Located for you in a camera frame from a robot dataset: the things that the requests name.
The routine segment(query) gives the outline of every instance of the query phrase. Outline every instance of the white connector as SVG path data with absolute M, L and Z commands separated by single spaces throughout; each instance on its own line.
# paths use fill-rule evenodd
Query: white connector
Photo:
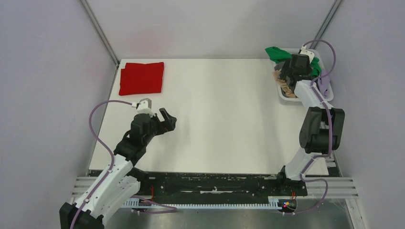
M 315 57 L 315 54 L 314 54 L 313 52 L 307 50 L 307 46 L 306 46 L 306 45 L 301 47 L 301 51 L 300 51 L 299 53 L 300 53 L 300 54 L 307 55 L 307 56 L 309 57 L 309 63 L 311 63 L 312 60 L 313 60 L 314 57 Z

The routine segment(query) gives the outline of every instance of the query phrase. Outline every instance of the folded red cloth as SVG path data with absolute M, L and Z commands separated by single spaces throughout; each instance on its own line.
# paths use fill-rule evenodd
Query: folded red cloth
M 161 93 L 164 63 L 126 63 L 119 95 Z

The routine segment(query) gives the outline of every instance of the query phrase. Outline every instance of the purple cable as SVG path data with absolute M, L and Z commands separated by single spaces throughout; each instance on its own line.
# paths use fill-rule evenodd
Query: purple cable
M 94 112 L 97 110 L 97 108 L 99 108 L 100 106 L 110 103 L 110 102 L 114 102 L 114 103 L 122 103 L 122 104 L 128 104 L 128 105 L 132 105 L 132 103 L 129 102 L 125 102 L 125 101 L 121 101 L 121 100 L 107 100 L 104 101 L 100 104 L 98 104 L 97 106 L 95 106 L 95 108 L 91 111 L 90 116 L 89 116 L 89 127 L 90 127 L 90 131 L 93 134 L 94 138 L 101 143 L 101 145 L 103 145 L 107 151 L 109 152 L 110 156 L 111 156 L 111 163 L 110 163 L 110 167 L 108 168 L 109 170 L 112 169 L 112 167 L 114 166 L 114 154 L 111 151 L 111 149 L 103 142 L 101 141 L 101 139 L 97 136 L 97 134 L 95 133 L 93 126 L 91 124 L 91 120 L 93 117 Z M 86 199 L 90 199 L 91 196 L 94 194 L 94 192 L 97 190 L 97 188 L 101 185 L 101 183 L 107 178 L 108 174 L 110 173 L 105 173 L 104 176 L 101 178 L 101 180 L 94 186 L 94 188 L 90 191 L 90 193 L 87 195 Z M 73 217 L 72 223 L 70 224 L 70 229 L 73 229 L 77 217 L 79 216 L 79 213 L 82 211 L 82 209 L 84 208 L 84 206 L 86 205 L 86 202 L 83 201 L 82 205 L 80 205 L 79 210 L 77 210 L 75 216 Z
M 139 214 L 142 214 L 142 215 L 154 215 L 154 214 L 162 214 L 162 213 L 172 213 L 172 212 L 176 212 L 176 211 L 177 211 L 177 208 L 176 208 L 176 207 L 167 206 L 167 205 L 163 205 L 163 204 L 158 204 L 158 203 L 156 203 L 156 202 L 153 202 L 153 201 L 151 201 L 151 200 L 145 199 L 145 198 L 140 197 L 140 196 L 131 196 L 131 197 L 132 197 L 132 198 L 141 199 L 141 200 L 143 200 L 143 201 L 146 201 L 146 202 L 148 202 L 148 203 L 150 203 L 150 204 L 153 204 L 153 205 L 157 205 L 157 206 L 162 207 L 162 208 L 170 208 L 170 209 L 171 209 L 171 210 L 166 210 L 166 211 L 145 211 L 145 212 L 139 212 Z
M 328 145 L 328 154 L 327 154 L 327 155 L 317 155 L 317 156 L 314 156 L 313 158 L 311 158 L 311 160 L 308 162 L 308 164 L 307 164 L 307 165 L 304 167 L 304 169 L 301 171 L 301 174 L 299 175 L 299 178 L 300 178 L 302 181 L 304 181 L 305 183 L 316 182 L 316 181 L 323 181 L 323 182 L 325 182 L 325 192 L 323 193 L 323 196 L 322 196 L 322 198 L 319 200 L 319 202 L 318 202 L 316 205 L 310 207 L 309 209 L 305 209 L 305 210 L 298 211 L 298 212 L 293 212 L 293 213 L 284 213 L 284 215 L 296 215 L 296 214 L 306 213 L 306 212 L 309 212 L 309 211 L 311 211 L 311 210 L 313 210 L 313 209 L 319 207 L 319 205 L 321 205 L 322 202 L 325 200 L 325 197 L 326 197 L 326 195 L 327 195 L 327 193 L 328 193 L 328 189 L 329 189 L 327 180 L 325 180 L 325 179 L 323 179 L 323 178 L 317 178 L 317 179 L 310 179 L 310 180 L 307 180 L 307 179 L 305 179 L 304 177 L 302 177 L 302 174 L 304 174 L 304 173 L 307 171 L 307 169 L 309 168 L 309 166 L 315 161 L 316 158 L 320 158 L 320 157 L 328 158 L 328 157 L 330 157 L 330 156 L 332 155 L 332 144 L 333 144 L 332 115 L 330 114 L 330 110 L 329 110 L 328 106 L 326 105 L 324 99 L 322 98 L 322 96 L 321 96 L 321 95 L 318 93 L 318 91 L 316 90 L 314 83 L 315 83 L 316 80 L 321 79 L 321 78 L 323 78 L 323 77 L 326 77 L 326 76 L 328 76 L 328 75 L 332 72 L 333 68 L 335 67 L 335 63 L 336 63 L 336 52 L 335 52 L 334 48 L 332 47 L 332 45 L 331 45 L 329 42 L 324 41 L 324 40 L 313 40 L 313 41 L 309 41 L 309 42 L 303 44 L 303 46 L 305 46 L 305 45 L 307 45 L 307 44 L 309 44 L 309 43 L 312 43 L 312 42 L 323 42 L 323 43 L 327 44 L 327 45 L 330 47 L 330 49 L 332 50 L 332 53 L 333 53 L 333 64 L 332 64 L 332 67 L 330 68 L 329 72 L 326 73 L 326 74 L 323 75 L 323 76 L 318 76 L 318 77 L 316 77 L 315 79 L 313 79 L 313 80 L 311 81 L 311 89 L 313 90 L 313 92 L 315 93 L 315 95 L 318 97 L 318 99 L 319 99 L 319 101 L 322 103 L 323 107 L 325 107 L 326 115 L 328 116 L 328 124 L 329 124 L 329 145 Z

